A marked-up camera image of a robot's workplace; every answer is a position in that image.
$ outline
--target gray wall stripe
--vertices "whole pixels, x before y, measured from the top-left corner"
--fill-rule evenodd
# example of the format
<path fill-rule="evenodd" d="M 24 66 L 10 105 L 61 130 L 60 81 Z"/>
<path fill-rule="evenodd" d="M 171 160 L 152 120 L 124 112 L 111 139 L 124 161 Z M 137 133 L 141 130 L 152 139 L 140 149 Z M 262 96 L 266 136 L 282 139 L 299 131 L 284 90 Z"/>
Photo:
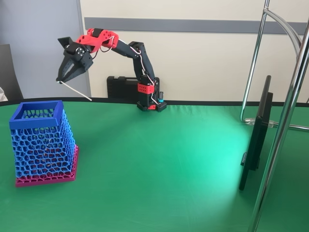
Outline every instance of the gray wall stripe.
<path fill-rule="evenodd" d="M 260 21 L 244 20 L 193 20 L 85 17 L 85 27 L 107 30 L 208 32 L 208 33 L 257 33 Z M 290 22 L 294 30 L 303 35 L 306 23 Z M 277 22 L 266 22 L 264 33 L 285 34 Z"/>

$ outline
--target red bracket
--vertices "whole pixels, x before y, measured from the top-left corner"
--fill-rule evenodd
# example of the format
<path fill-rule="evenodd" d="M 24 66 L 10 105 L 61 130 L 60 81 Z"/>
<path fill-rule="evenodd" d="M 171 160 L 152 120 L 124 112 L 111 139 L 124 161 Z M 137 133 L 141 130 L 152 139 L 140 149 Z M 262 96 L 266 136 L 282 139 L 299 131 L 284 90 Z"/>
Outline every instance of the red bracket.
<path fill-rule="evenodd" d="M 140 83 L 137 84 L 137 91 L 140 93 L 151 94 L 155 91 L 154 86 L 146 86 Z"/>
<path fill-rule="evenodd" d="M 116 48 L 119 40 L 119 36 L 108 30 L 101 31 L 98 37 L 93 37 L 92 32 L 93 28 L 89 28 L 86 35 L 81 35 L 76 42 L 83 44 L 94 46 L 94 49 L 91 53 L 97 52 L 101 46 L 108 47 L 108 48 Z"/>
<path fill-rule="evenodd" d="M 148 107 L 148 110 L 155 110 L 155 105 L 151 105 Z"/>

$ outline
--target gray door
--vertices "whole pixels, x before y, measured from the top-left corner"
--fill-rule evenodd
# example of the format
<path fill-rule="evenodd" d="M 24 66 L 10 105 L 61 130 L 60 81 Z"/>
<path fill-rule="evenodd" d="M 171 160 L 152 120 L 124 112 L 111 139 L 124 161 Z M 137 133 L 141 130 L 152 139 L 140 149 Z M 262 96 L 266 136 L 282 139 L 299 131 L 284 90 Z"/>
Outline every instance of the gray door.
<path fill-rule="evenodd" d="M 57 38 L 83 32 L 79 0 L 0 0 L 0 44 L 10 44 L 24 98 L 80 97 L 56 83 L 63 48 Z M 68 82 L 90 96 L 89 78 Z"/>

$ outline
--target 3d printed container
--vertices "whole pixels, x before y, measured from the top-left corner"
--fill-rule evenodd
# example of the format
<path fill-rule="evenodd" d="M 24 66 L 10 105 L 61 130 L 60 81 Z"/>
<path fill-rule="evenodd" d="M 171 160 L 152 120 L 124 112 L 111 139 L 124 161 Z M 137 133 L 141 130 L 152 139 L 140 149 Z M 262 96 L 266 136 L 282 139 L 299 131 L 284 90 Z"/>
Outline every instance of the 3d printed container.
<path fill-rule="evenodd" d="M 62 101 L 21 103 L 10 129 L 17 187 L 75 180 L 79 149 Z"/>

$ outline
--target green table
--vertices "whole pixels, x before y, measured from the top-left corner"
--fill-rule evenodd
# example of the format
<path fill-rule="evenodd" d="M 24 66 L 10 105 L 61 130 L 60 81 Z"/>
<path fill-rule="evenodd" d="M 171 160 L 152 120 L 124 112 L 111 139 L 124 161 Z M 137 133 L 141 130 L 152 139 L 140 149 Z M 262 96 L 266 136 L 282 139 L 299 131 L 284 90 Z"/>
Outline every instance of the green table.
<path fill-rule="evenodd" d="M 65 102 L 80 147 L 74 182 L 14 187 L 8 121 L 0 107 L 0 231 L 246 232 L 276 129 L 260 169 L 238 191 L 252 127 L 238 106 L 176 106 L 161 113 L 131 104 Z M 281 107 L 272 108 L 278 120 Z M 254 116 L 257 107 L 247 107 Z M 309 108 L 292 123 L 308 125 Z M 309 133 L 290 130 L 259 230 L 307 231 Z"/>

